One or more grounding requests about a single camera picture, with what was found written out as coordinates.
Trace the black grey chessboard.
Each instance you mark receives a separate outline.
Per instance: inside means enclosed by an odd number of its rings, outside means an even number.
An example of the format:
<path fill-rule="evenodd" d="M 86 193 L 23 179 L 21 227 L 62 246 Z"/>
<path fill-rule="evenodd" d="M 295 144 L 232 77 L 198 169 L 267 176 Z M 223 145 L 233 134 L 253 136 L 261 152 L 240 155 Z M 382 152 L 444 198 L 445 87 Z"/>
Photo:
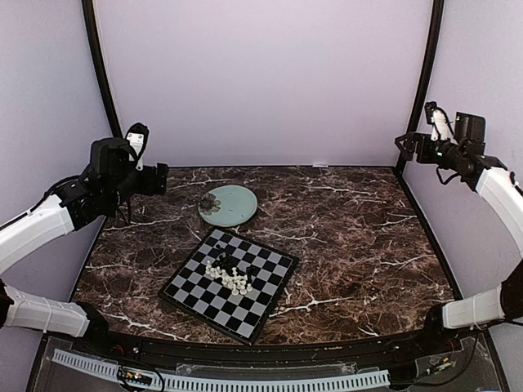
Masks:
<path fill-rule="evenodd" d="M 159 290 L 167 303 L 252 345 L 299 259 L 213 227 Z"/>

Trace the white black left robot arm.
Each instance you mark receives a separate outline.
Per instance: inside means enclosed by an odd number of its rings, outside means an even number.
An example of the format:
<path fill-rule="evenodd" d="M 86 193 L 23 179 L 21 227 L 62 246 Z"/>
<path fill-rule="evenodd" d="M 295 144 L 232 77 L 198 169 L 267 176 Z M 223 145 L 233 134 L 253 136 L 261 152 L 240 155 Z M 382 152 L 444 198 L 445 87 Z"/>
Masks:
<path fill-rule="evenodd" d="M 144 151 L 145 135 L 135 132 L 95 141 L 81 174 L 57 181 L 33 207 L 2 225 L 1 271 L 101 216 L 115 216 L 135 194 L 163 195 L 168 166 L 144 165 Z M 55 301 L 6 283 L 1 285 L 1 325 L 82 338 L 98 356 L 115 349 L 107 321 L 92 305 Z"/>

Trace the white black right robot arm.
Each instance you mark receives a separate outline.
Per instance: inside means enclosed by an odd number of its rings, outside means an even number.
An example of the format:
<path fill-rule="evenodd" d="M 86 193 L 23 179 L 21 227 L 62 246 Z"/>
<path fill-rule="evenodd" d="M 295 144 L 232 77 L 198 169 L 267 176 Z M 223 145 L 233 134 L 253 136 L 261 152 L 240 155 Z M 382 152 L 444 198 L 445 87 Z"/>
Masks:
<path fill-rule="evenodd" d="M 459 178 L 497 214 L 519 250 L 522 249 L 522 187 L 515 173 L 496 157 L 485 154 L 486 121 L 474 114 L 456 113 L 451 122 L 447 113 L 432 101 L 426 104 L 431 133 L 407 132 L 395 138 L 400 156 L 421 164 L 435 164 L 439 171 L 454 174 L 440 178 L 442 185 Z M 434 305 L 429 310 L 417 347 L 434 354 L 449 339 L 450 330 L 514 323 L 522 317 L 522 264 L 494 289 Z"/>

